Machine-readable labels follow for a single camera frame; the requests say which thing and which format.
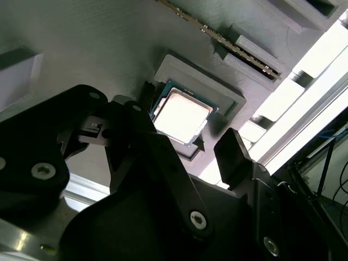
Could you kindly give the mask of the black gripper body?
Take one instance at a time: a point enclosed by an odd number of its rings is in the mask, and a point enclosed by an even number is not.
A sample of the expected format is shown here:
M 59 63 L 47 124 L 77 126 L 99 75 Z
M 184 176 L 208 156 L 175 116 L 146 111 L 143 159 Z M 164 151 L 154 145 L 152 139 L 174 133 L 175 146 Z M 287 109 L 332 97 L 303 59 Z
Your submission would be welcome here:
M 251 210 L 230 191 L 192 179 L 213 234 L 194 239 L 162 191 L 114 193 L 80 212 L 60 241 L 60 260 L 256 260 Z

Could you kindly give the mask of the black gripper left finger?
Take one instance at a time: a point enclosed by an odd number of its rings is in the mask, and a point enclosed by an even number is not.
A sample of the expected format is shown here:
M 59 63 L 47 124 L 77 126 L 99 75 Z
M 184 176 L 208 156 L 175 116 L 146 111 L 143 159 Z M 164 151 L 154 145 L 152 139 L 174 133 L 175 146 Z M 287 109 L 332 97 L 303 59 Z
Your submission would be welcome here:
M 214 231 L 208 212 L 169 139 L 141 104 L 108 102 L 77 85 L 1 123 L 1 218 L 38 229 L 60 214 L 70 179 L 66 161 L 95 144 L 105 148 L 111 195 L 148 187 L 162 191 L 174 217 L 194 239 Z

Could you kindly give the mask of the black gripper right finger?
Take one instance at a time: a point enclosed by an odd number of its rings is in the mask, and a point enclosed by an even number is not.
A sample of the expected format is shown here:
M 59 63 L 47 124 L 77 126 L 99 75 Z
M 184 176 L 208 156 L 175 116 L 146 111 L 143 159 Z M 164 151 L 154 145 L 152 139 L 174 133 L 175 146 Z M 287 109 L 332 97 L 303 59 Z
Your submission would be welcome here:
M 299 189 L 271 178 L 253 161 L 238 132 L 228 129 L 214 152 L 222 181 L 248 206 L 253 257 L 260 260 L 320 260 L 321 239 L 298 202 Z

